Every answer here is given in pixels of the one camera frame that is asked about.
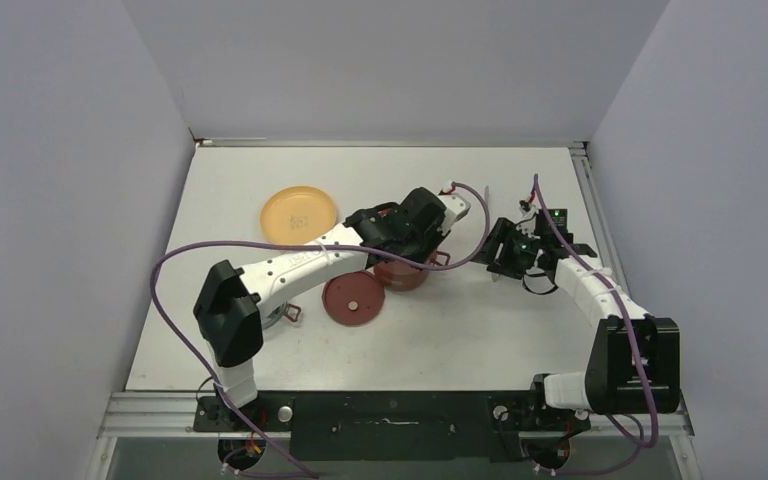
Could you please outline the red steel bowl with handles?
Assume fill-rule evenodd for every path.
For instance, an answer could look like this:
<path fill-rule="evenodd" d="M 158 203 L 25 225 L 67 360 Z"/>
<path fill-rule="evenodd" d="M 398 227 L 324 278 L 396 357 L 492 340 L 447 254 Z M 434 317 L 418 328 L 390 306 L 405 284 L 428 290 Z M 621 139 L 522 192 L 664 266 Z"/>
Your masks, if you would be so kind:
<path fill-rule="evenodd" d="M 426 264 L 435 267 L 448 266 L 451 261 L 451 255 L 443 251 L 434 251 L 427 259 Z"/>

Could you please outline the orange plastic plate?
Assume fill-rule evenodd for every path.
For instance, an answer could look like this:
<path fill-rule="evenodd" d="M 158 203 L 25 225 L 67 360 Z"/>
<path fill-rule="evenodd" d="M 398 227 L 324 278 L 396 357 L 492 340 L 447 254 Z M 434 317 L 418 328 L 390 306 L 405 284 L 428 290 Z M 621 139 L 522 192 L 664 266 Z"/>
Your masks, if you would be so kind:
<path fill-rule="evenodd" d="M 335 201 L 312 186 L 292 186 L 273 194 L 261 209 L 259 223 L 272 244 L 301 245 L 330 231 L 337 223 Z"/>

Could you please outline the metal tongs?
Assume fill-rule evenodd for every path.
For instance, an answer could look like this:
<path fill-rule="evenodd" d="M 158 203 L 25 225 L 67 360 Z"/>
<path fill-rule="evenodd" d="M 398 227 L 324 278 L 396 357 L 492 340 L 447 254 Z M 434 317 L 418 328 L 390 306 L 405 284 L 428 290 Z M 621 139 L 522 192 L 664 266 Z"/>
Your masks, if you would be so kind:
<path fill-rule="evenodd" d="M 483 190 L 483 198 L 485 200 L 486 206 L 487 206 L 487 233 L 485 235 L 484 244 L 483 244 L 483 256 L 484 259 L 488 261 L 488 266 L 492 264 L 492 261 L 495 259 L 495 250 L 493 249 L 493 240 L 492 240 L 492 228 L 493 228 L 493 217 L 491 215 L 491 189 L 489 185 L 484 186 Z"/>

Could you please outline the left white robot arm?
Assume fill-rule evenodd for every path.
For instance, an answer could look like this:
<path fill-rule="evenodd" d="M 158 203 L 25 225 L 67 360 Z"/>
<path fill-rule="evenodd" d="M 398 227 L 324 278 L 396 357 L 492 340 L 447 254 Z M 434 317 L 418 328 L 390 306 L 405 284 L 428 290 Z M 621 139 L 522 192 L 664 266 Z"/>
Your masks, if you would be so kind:
<path fill-rule="evenodd" d="M 424 263 L 470 204 L 455 193 L 418 187 L 401 202 L 360 209 L 302 249 L 240 267 L 210 268 L 193 308 L 211 349 L 219 417 L 234 430 L 258 415 L 253 358 L 264 344 L 262 320 L 298 295 L 397 257 Z"/>

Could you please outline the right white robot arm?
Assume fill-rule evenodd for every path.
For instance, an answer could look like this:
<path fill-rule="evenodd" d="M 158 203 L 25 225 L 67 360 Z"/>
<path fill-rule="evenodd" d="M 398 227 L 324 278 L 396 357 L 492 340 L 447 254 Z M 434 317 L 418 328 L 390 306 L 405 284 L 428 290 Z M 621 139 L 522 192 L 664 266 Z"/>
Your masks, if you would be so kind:
<path fill-rule="evenodd" d="M 566 293 L 594 329 L 586 367 L 574 373 L 540 374 L 525 414 L 549 428 L 565 410 L 599 415 L 675 412 L 681 402 L 680 332 L 636 304 L 613 279 L 595 250 L 577 243 L 562 225 L 539 215 L 532 231 L 500 217 L 475 262 L 499 276 L 523 280 L 537 269 Z"/>

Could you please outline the red steel bowl tall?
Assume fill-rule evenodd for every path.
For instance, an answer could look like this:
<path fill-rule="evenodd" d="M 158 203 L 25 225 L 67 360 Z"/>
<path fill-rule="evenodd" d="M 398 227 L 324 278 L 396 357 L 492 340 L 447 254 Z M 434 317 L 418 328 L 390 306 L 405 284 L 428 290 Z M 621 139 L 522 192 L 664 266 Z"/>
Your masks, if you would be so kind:
<path fill-rule="evenodd" d="M 397 292 L 419 288 L 430 275 L 427 270 L 396 261 L 379 263 L 373 267 L 372 272 L 384 288 Z"/>

